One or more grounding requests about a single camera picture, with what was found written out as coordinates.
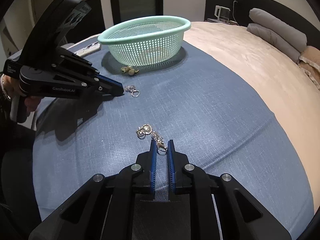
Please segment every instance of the silver necklace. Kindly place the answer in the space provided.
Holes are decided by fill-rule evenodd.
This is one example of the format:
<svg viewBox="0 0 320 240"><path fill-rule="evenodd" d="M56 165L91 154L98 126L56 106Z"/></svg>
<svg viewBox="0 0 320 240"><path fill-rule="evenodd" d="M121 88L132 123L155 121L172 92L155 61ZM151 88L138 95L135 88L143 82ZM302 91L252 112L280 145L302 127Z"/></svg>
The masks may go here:
<svg viewBox="0 0 320 240"><path fill-rule="evenodd" d="M136 90L136 86L133 86L133 85L124 87L124 91L130 92L131 95L132 95L134 98L136 98L136 97L138 97L138 96L140 95L139 90Z"/></svg>
<svg viewBox="0 0 320 240"><path fill-rule="evenodd" d="M164 145L164 139L156 131L152 130L150 124L144 124L142 127L139 127L136 131L139 139L145 138L146 135L151 134L151 138L156 141L157 148L161 152L167 152L167 147Z"/></svg>

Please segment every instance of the human hand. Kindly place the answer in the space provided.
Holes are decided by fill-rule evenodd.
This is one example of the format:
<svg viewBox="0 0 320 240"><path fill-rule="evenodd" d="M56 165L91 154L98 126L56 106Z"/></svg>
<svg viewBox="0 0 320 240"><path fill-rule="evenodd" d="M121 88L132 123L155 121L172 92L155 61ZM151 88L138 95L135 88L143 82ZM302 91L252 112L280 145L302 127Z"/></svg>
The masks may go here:
<svg viewBox="0 0 320 240"><path fill-rule="evenodd" d="M12 77L4 75L3 76L3 86L11 98L13 98L16 95L20 95L20 96L24 96L24 97L26 96L21 92L21 90L19 88L19 80L17 80L17 79L14 79ZM28 114L30 114L30 112L34 112L37 109L42 98L43 97L31 96L31 97L27 97L24 100L24 104L27 107Z"/></svg>

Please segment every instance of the jewelry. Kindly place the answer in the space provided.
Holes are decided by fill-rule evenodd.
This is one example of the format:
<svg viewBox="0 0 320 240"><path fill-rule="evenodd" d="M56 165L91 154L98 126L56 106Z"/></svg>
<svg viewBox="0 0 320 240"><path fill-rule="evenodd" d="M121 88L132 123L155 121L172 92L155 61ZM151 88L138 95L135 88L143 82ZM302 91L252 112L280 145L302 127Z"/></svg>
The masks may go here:
<svg viewBox="0 0 320 240"><path fill-rule="evenodd" d="M151 138L156 141L157 148L161 152L167 152L167 147L164 145L164 139L156 132L152 130L150 124L144 124L136 131L139 139L144 139L146 135L151 134Z"/></svg>
<svg viewBox="0 0 320 240"><path fill-rule="evenodd" d="M2 75L1 75L1 78L0 78L1 89L2 89L2 91L3 91L3 94L4 94L5 98L6 98L7 100L11 101L11 97L8 95L7 91L6 91L5 88L4 88L3 76L4 76L4 74L2 74Z"/></svg>
<svg viewBox="0 0 320 240"><path fill-rule="evenodd" d="M124 87L124 91L126 91L126 92L131 92L131 95L132 95L134 98L136 98L136 97L138 97L138 96L140 95L139 90L136 90L136 86L133 86L133 85Z"/></svg>
<svg viewBox="0 0 320 240"><path fill-rule="evenodd" d="M131 66L127 66L127 67L122 67L121 68L121 72L124 74L124 73L128 73L129 76L134 76L136 73L139 72L138 69L134 69L133 67Z"/></svg>

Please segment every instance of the white device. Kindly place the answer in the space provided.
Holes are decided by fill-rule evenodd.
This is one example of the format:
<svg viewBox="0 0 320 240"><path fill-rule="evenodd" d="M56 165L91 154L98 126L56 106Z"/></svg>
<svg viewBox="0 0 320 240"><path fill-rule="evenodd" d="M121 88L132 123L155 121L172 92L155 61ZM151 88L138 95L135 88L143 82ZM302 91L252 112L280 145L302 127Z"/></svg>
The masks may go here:
<svg viewBox="0 0 320 240"><path fill-rule="evenodd" d="M214 15L215 15L215 17L217 17L218 21L227 23L227 22L229 22L230 11L231 10L227 7L222 7L222 6L216 5Z"/></svg>
<svg viewBox="0 0 320 240"><path fill-rule="evenodd" d="M95 42L95 43L92 43L92 44L86 46L85 48L77 50L75 52L75 54L78 55L79 57L85 57L85 56L88 56L96 51L101 50L101 46L102 45L99 42Z"/></svg>

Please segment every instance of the beige bedspread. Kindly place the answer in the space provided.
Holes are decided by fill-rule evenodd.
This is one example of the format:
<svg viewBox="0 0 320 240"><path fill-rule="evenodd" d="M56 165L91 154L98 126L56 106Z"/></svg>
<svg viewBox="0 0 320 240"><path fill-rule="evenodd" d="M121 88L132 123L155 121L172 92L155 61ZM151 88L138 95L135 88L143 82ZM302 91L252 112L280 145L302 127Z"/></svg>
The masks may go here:
<svg viewBox="0 0 320 240"><path fill-rule="evenodd" d="M320 206L320 91L291 59L245 27L193 22L184 40L242 77L275 113L306 170L316 211Z"/></svg>

